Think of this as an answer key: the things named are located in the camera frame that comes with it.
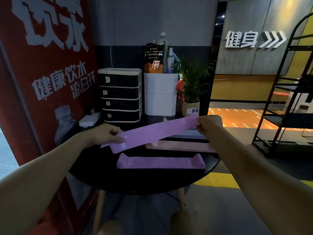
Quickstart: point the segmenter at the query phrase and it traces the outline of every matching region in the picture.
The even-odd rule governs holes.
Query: white chevron arrow
[[[271,31],[271,33],[274,36],[275,40],[272,43],[270,43],[268,46],[266,46],[266,48],[272,47],[274,44],[276,44],[279,41],[279,37],[276,34],[276,32],[275,31]]]
[[[287,40],[283,31],[279,31],[279,34],[280,34],[282,40],[279,43],[277,43],[273,48],[277,48],[278,46],[280,46],[282,43],[284,43]]]
[[[266,46],[268,43],[270,43],[272,41],[272,37],[269,35],[268,31],[264,31],[266,37],[267,37],[267,41],[264,42],[262,45],[259,46],[259,48],[263,48],[264,46]]]

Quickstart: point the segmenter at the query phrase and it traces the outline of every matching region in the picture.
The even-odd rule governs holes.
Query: black metal shelf
[[[311,66],[311,63],[313,62],[313,45],[309,46],[303,46],[298,45],[294,46],[291,45],[292,40],[299,40],[299,39],[305,39],[313,37],[313,34],[294,37],[296,30],[298,27],[307,20],[310,16],[313,15],[313,12],[303,17],[299,23],[295,26],[293,29],[291,36],[288,40],[288,44],[286,47],[286,50],[284,52],[283,58],[281,60],[280,66],[278,68],[274,84],[272,86],[271,92],[268,96],[268,100],[265,105],[264,112],[262,114],[260,123],[258,125],[258,128],[255,132],[254,138],[252,140],[252,144],[256,146],[258,150],[260,150],[262,153],[268,155],[272,153],[278,153],[283,152],[285,154],[295,151],[295,152],[309,152],[311,155],[313,153],[313,143],[300,143],[300,142],[283,142],[280,139],[282,138],[282,134],[280,139],[278,137],[280,136],[280,132],[282,128],[302,128],[302,129],[313,129],[313,114],[306,114],[306,113],[293,113],[290,112],[291,108],[295,102],[295,99],[298,95],[298,93],[312,93],[313,92],[313,75],[312,71],[308,73],[308,70]],[[288,77],[280,76],[280,73],[283,69],[284,62],[286,60],[287,54],[289,51],[311,51],[310,57],[306,63],[306,66],[303,70],[303,73],[301,75],[300,79],[293,79]],[[280,79],[284,80],[290,80],[298,83],[278,83]],[[294,92],[294,94],[291,96],[289,105],[286,109],[285,114],[278,114],[274,111],[271,111],[268,109],[269,104],[271,103],[271,98],[273,96],[275,89],[282,89]],[[258,133],[260,131],[260,127],[262,125],[263,120],[266,119],[272,124],[276,125],[278,127],[276,134],[273,138],[273,140],[263,140],[258,136]]]

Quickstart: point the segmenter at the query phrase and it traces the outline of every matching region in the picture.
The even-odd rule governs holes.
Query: pot label
[[[199,108],[189,108],[187,109],[187,115],[192,114],[192,113],[197,113],[199,115]]]

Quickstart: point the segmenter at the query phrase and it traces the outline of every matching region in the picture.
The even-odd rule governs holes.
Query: yellow wall
[[[302,35],[313,34],[311,16]],[[299,45],[313,45],[313,37],[301,39]],[[286,77],[299,78],[311,52],[295,52]],[[266,101],[274,83],[272,75],[215,75],[211,99]],[[273,101],[286,101],[287,96],[274,95]]]

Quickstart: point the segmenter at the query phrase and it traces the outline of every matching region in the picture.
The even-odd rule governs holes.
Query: beige flower pot
[[[192,113],[197,113],[199,115],[200,111],[200,102],[196,103],[187,103],[185,101],[182,101],[182,115],[183,116],[189,116]]]

